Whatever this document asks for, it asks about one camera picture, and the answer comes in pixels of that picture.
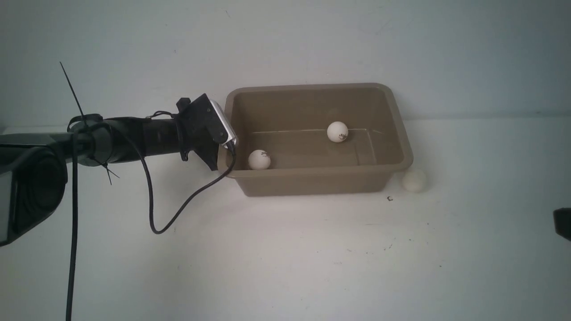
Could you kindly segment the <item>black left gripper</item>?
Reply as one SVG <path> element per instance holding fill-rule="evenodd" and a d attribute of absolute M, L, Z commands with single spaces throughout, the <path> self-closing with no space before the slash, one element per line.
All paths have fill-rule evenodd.
<path fill-rule="evenodd" d="M 177 135 L 180 158 L 188 161 L 194 152 L 211 171 L 218 170 L 218 149 L 223 139 L 223 126 L 207 94 L 195 100 L 177 101 Z"/>

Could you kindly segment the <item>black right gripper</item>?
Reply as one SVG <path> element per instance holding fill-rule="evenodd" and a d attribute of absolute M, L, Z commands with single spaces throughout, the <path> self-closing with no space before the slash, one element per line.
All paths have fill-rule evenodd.
<path fill-rule="evenodd" d="M 553 211 L 555 233 L 571 241 L 571 208 L 561 208 Z"/>

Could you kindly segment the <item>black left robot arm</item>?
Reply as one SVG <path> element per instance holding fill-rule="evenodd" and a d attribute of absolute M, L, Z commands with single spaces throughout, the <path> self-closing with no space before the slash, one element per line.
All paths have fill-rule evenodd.
<path fill-rule="evenodd" d="M 177 153 L 186 161 L 195 152 L 216 171 L 218 148 L 236 143 L 220 105 L 202 94 L 196 100 L 179 99 L 177 109 L 145 118 L 80 115 L 65 132 L 2 135 L 1 245 L 14 242 L 57 209 L 69 163 L 106 167 Z"/>

